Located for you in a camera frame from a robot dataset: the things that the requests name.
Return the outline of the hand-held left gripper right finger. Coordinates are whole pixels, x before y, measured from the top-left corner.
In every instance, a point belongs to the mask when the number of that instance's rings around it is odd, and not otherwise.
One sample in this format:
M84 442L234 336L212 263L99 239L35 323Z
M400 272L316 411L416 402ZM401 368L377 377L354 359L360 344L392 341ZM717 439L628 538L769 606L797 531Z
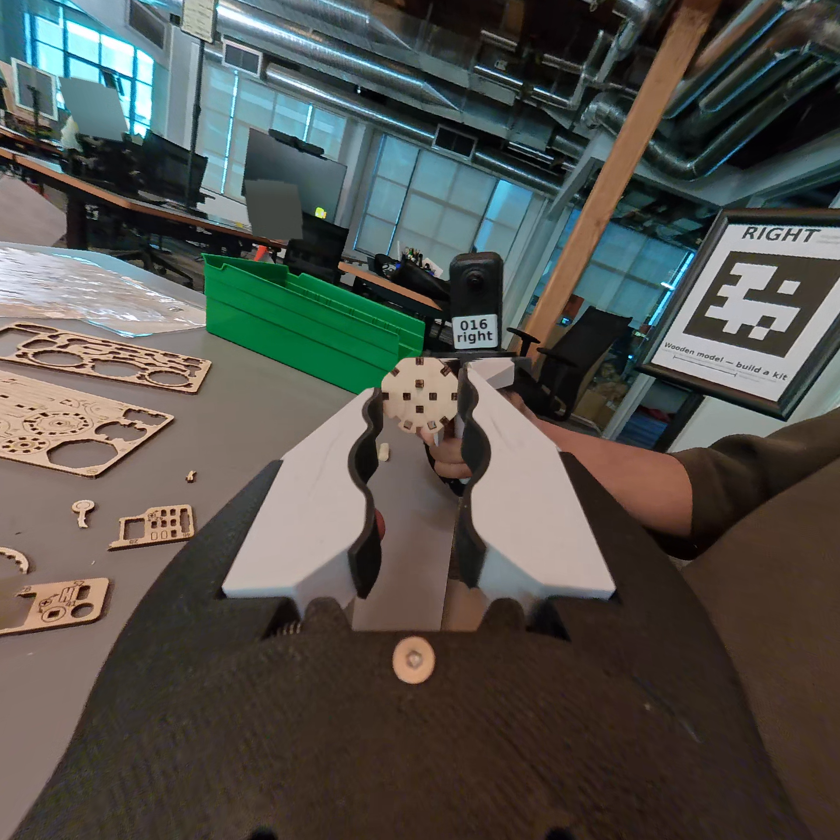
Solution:
M554 596L609 600L616 583L560 449L477 364L458 375L458 416L471 473L455 525L460 580L526 616Z

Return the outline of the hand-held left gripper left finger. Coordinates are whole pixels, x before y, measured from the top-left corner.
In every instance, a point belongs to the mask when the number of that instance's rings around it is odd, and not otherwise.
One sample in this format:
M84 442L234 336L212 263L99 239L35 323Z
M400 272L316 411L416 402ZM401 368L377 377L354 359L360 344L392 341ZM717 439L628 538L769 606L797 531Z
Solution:
M317 599L342 609L371 593L382 564L368 483L379 460L382 392L368 388L286 452L223 582L229 599Z

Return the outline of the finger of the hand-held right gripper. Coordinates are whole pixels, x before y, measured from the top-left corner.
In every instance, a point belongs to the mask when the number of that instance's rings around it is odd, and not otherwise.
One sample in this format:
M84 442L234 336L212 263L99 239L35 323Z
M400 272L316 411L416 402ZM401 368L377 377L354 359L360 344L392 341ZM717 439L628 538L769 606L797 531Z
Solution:
M469 370L477 373L495 390L512 387L516 369L512 358L482 358L469 362Z

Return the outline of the round wooden gear disc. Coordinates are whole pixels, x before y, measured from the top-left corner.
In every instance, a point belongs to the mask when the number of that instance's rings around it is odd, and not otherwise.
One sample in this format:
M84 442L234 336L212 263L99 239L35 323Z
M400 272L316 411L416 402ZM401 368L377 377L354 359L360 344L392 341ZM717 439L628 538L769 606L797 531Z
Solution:
M458 412L459 380L446 360L404 358L381 382L384 415L410 434L425 428L441 432Z

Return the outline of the person's right forearm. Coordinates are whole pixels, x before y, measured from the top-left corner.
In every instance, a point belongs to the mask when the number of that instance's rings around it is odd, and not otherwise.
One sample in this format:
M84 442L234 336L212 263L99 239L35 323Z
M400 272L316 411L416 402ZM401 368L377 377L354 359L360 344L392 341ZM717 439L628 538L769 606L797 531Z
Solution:
M587 436L521 412L647 529L711 547L728 534L767 551L828 546L838 520L839 412L768 436L734 434L674 454Z

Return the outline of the long background desk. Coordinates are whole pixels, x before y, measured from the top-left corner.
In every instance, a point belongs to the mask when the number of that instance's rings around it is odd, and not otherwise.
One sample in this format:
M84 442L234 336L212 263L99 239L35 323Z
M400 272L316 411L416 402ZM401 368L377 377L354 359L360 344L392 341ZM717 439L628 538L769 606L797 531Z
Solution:
M153 204L139 197L116 192L64 172L59 165L59 148L1 128L2 159L16 165L41 186L48 185L66 197L66 244L70 249L88 249L88 210L97 208L127 226L151 236L162 236L206 245L214 254L238 257L243 250L265 246L282 252L284 240L253 234L247 227L219 217L203 217L179 206Z

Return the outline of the person's right hand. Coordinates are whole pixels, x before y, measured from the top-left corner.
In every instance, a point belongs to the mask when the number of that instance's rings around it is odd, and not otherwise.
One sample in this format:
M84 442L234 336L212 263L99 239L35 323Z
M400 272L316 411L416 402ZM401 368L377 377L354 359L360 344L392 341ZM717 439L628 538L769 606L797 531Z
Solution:
M449 433L432 435L427 447L438 477L465 484L472 476L461 451L462 441Z

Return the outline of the black bag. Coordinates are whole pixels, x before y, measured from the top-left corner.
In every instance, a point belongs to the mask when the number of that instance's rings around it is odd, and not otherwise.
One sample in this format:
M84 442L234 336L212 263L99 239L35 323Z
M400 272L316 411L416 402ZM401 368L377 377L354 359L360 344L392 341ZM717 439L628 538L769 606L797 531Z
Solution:
M436 277L426 267L418 265L411 259L404 257L397 261L394 258L376 254L368 258L368 266L373 272L399 287L417 292L437 303L450 303L449 284L446 280Z

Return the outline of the black office chair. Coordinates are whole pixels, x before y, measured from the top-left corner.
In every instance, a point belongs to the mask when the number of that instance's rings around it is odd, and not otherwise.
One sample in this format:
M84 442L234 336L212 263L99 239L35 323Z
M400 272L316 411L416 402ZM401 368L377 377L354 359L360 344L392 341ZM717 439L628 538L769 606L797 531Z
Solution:
M282 263L294 275L307 274L336 285L342 276L339 265L349 232L346 227L305 213L301 237L288 241Z
M627 332L631 321L589 307L555 344L537 347L542 363L539 373L519 367L512 391L536 415L567 421L580 400L581 389L591 379L590 373Z

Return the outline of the wooden sheet with round holes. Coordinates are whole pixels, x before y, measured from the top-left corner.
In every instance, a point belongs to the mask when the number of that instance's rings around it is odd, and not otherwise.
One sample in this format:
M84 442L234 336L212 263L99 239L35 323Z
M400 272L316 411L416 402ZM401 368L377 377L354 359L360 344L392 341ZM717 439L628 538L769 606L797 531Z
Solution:
M99 380L195 394L211 361L27 322L1 329L2 361Z

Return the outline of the green plastic bin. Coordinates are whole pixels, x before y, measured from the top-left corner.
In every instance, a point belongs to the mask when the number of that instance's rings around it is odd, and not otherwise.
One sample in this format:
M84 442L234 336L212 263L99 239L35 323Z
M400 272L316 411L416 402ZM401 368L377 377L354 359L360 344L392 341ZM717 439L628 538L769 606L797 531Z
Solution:
M353 394L424 353L424 322L287 266L205 254L206 330Z

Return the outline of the wooden support beam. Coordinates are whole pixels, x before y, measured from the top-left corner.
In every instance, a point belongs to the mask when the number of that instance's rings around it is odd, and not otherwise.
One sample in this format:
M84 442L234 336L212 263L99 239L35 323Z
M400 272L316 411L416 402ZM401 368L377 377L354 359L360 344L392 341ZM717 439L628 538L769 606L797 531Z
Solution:
M545 341L560 318L719 5L685 1L675 13L528 321L527 332L537 341Z

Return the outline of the black monitor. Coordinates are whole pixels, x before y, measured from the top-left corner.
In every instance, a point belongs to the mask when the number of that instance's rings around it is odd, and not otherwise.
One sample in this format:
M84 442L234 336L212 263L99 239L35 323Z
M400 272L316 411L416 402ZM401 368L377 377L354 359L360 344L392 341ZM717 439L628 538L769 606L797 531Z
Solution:
M318 146L294 135L274 129L248 131L244 182L296 186L305 214L334 223L346 173L346 165L325 157Z

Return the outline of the wooden sheet with gear cutouts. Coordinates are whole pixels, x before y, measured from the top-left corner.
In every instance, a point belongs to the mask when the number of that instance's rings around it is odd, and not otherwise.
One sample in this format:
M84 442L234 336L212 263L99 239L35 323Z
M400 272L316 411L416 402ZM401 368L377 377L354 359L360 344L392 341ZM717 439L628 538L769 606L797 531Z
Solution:
M19 374L1 374L1 458L93 478L174 416Z

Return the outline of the framed marker sign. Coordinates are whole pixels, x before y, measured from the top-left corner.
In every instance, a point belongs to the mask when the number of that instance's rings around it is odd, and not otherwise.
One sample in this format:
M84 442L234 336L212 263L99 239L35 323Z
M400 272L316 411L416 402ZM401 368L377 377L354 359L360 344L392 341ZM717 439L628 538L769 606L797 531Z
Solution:
M717 215L640 372L788 420L839 342L837 208Z

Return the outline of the clear plastic wrap sheet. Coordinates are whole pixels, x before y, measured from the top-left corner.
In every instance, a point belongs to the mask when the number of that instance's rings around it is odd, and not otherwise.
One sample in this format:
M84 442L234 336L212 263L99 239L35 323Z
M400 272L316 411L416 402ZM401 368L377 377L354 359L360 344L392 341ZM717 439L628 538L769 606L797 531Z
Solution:
M87 258L1 247L1 314L78 320L126 336L202 329L203 309Z

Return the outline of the small wooden part frame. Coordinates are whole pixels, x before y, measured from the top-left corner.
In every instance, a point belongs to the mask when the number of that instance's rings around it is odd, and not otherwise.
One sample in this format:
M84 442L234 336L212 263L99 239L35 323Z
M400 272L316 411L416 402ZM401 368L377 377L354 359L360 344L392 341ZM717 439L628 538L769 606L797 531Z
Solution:
M94 623L102 615L110 584L107 577L101 577L27 585L15 593L17 599L28 603L24 621L3 627L1 636Z
M193 507L188 504L156 506L144 513L121 518L118 538L109 551L128 550L191 539L196 532Z

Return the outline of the silver ventilation duct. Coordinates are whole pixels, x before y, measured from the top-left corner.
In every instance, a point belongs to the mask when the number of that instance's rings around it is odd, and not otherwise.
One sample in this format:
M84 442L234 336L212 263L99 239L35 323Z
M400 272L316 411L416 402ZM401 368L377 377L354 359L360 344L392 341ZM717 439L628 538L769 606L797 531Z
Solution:
M714 172L787 109L835 81L838 2L745 3L699 53L642 161L693 182Z

